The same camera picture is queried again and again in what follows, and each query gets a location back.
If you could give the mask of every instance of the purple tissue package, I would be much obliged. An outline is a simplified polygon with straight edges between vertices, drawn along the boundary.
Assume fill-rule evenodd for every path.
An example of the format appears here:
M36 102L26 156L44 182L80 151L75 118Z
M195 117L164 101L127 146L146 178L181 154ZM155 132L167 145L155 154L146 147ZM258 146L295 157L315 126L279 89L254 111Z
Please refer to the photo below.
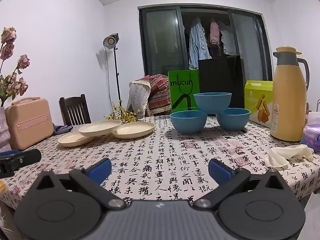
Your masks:
M320 152L320 112L308 114L308 123L303 129L300 143L308 145L315 152Z

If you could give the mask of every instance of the blue gripper pad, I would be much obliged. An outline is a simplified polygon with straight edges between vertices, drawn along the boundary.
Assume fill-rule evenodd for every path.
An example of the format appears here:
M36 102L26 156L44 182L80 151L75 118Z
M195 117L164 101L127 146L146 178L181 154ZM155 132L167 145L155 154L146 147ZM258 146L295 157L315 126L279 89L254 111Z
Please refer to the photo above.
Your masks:
M111 161L102 159L87 169L87 176L99 185L111 174Z
M10 150L10 151L6 151L6 152L2 152L0 153L0 157L6 157L8 155L12 155L12 154L16 154L19 153L20 151L15 149L15 150Z
M222 162L211 159L208 165L209 175L219 185L225 184L234 175L234 170L223 164Z

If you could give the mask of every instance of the pink garment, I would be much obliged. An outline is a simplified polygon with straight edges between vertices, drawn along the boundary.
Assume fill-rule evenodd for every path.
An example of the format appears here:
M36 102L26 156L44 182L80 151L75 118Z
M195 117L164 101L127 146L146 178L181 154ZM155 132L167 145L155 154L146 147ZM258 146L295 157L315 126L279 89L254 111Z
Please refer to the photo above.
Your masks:
M212 21L210 24L210 43L211 44L220 44L220 30L219 26L215 21Z

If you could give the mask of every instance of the cream plate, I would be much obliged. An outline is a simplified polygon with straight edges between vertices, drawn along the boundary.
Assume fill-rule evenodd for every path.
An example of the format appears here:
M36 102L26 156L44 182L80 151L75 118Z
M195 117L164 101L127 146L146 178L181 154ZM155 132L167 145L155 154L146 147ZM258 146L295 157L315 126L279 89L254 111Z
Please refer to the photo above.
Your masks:
M79 128L79 133L83 136L95 137L106 135L116 130L121 125L120 120L105 120L100 122L89 123Z
M152 122L131 122L120 125L120 127L112 132L112 135L121 139L132 139L145 136L151 133L155 124Z
M75 147L92 141L93 137L81 135L78 131L67 133L58 139L58 143L64 147Z

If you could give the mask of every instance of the chair backrest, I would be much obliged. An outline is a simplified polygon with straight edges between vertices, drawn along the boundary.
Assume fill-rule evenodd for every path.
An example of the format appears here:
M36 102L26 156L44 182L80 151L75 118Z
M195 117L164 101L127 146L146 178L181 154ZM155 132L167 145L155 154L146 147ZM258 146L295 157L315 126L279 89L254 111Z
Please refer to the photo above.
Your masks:
M85 95L72 98L60 98L60 109L65 125L91 123Z

